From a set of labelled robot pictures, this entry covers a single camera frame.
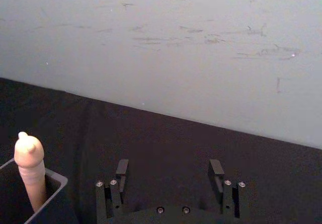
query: white wall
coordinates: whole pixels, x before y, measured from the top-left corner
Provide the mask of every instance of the white wall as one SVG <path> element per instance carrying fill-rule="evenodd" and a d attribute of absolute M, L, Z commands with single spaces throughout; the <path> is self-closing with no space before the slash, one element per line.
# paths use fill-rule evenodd
<path fill-rule="evenodd" d="M 321 0 L 0 0 L 0 77 L 322 148 Z"/>

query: beige rubber object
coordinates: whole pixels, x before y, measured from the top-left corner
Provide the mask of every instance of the beige rubber object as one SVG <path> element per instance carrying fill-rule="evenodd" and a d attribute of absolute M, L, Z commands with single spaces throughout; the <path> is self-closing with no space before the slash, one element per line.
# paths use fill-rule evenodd
<path fill-rule="evenodd" d="M 25 132 L 18 134 L 15 162 L 24 181 L 34 212 L 46 201 L 44 149 L 41 142 Z"/>

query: screw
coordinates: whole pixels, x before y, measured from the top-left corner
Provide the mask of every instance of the screw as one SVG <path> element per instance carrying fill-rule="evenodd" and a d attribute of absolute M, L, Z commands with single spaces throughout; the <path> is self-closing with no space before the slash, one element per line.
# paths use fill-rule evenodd
<path fill-rule="evenodd" d="M 239 182 L 239 183 L 238 183 L 238 185 L 239 185 L 240 187 L 245 187 L 245 186 L 246 186 L 246 184 L 245 184 L 244 182 Z"/>
<path fill-rule="evenodd" d="M 165 211 L 165 209 L 163 207 L 158 207 L 156 211 L 157 213 L 162 214 Z"/>
<path fill-rule="evenodd" d="M 110 182 L 111 185 L 115 185 L 116 183 L 117 183 L 116 180 L 111 180 L 111 182 Z"/>
<path fill-rule="evenodd" d="M 183 208 L 182 208 L 182 212 L 183 212 L 184 214 L 189 214 L 189 213 L 190 213 L 190 208 L 189 208 L 189 207 L 183 207 Z"/>
<path fill-rule="evenodd" d="M 226 185 L 231 185 L 231 181 L 230 180 L 225 180 L 225 184 Z"/>
<path fill-rule="evenodd" d="M 101 187 L 102 185 L 103 185 L 103 182 L 102 181 L 99 181 L 99 182 L 96 183 L 96 186 L 97 187 Z"/>

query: black fabric tablecloth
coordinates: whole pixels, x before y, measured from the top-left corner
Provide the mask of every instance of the black fabric tablecloth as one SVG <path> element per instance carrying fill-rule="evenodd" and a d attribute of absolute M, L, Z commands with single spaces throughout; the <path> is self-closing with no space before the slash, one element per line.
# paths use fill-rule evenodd
<path fill-rule="evenodd" d="M 322 223 L 322 151 L 0 79 L 0 164 L 19 131 L 38 137 L 47 168 L 69 179 L 81 223 L 96 223 L 95 182 L 130 160 L 129 211 L 187 205 L 219 212 L 209 159 L 249 189 L 252 223 Z"/>

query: black cloth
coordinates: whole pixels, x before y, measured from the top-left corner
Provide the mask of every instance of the black cloth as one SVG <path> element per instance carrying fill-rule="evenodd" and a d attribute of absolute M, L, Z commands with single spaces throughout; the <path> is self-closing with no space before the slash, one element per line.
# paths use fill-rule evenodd
<path fill-rule="evenodd" d="M 129 159 L 128 211 L 186 205 L 219 212 L 209 159 L 249 190 L 252 223 L 322 223 L 322 151 L 0 79 L 0 164 L 19 131 L 66 176 L 80 223 L 96 223 L 95 183 Z"/>

